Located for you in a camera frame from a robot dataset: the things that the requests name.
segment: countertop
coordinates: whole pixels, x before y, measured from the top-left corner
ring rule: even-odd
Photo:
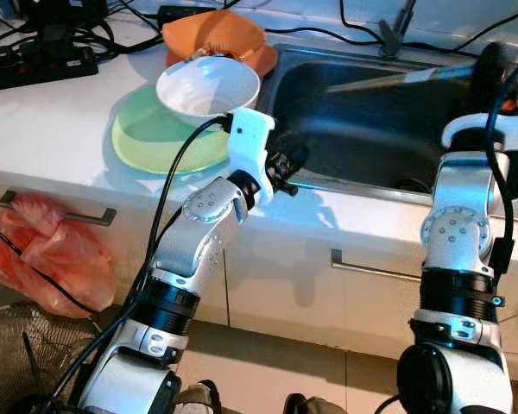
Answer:
[[[118,23],[114,30],[122,30],[125,44],[149,36],[141,24],[131,20]],[[268,42],[378,55],[378,47],[353,47],[317,34],[269,34]],[[164,70],[166,52],[166,47],[159,45],[104,62],[96,76],[0,91],[0,182],[108,205],[155,206],[165,176],[124,165],[111,145],[111,124],[131,92],[155,83]],[[468,61],[414,50],[403,50],[401,59],[434,65]],[[181,201],[228,171],[225,162],[177,176],[169,198]],[[302,193],[298,198],[317,200],[312,209],[332,209],[341,229],[420,243],[418,229],[428,212],[426,206],[321,190]],[[296,212],[288,203],[288,196],[277,195],[267,209],[255,208],[251,214],[294,223],[305,223],[307,217],[317,215],[315,211]],[[368,217],[357,220],[365,211]],[[496,231],[500,227],[497,221]]]

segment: orange plastic bag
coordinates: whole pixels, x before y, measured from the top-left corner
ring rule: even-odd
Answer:
[[[66,208],[40,194],[19,194],[12,206],[1,213],[0,231],[23,254],[18,256],[0,240],[0,283],[56,315],[89,315],[35,268],[94,311],[111,305],[115,294],[111,255],[85,224],[65,220]]]

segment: wall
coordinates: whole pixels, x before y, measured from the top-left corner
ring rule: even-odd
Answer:
[[[220,5],[223,0],[168,2]],[[321,27],[328,27],[339,18],[338,3],[338,0],[242,0],[235,9],[249,11],[256,8],[265,13],[271,12],[272,16],[274,11],[283,12],[293,15],[300,24],[315,22]],[[376,28],[376,23],[382,18],[393,22],[404,3],[405,0],[344,0],[345,16],[350,22],[366,22],[369,27]],[[418,0],[407,39],[422,41],[425,37],[440,38],[443,42],[441,46],[451,46],[460,43],[460,37],[468,38],[517,10],[518,0]],[[518,19],[492,31],[484,39],[518,43]]]

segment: stainless steel sink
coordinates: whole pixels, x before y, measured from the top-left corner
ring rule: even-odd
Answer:
[[[430,204],[443,127],[465,114],[468,83],[436,81],[327,95],[328,85],[410,72],[425,65],[277,46],[257,109],[276,119],[269,149],[304,144],[308,162],[296,185]],[[509,179],[518,183],[518,154]]]

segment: faucet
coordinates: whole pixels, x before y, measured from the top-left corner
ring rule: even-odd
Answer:
[[[394,27],[392,28],[385,19],[381,19],[381,21],[378,22],[380,33],[385,43],[380,49],[382,56],[394,58],[399,52],[399,49],[401,49],[408,25],[413,18],[413,8],[415,4],[416,0],[407,0],[405,5],[399,10],[399,15],[397,15]]]

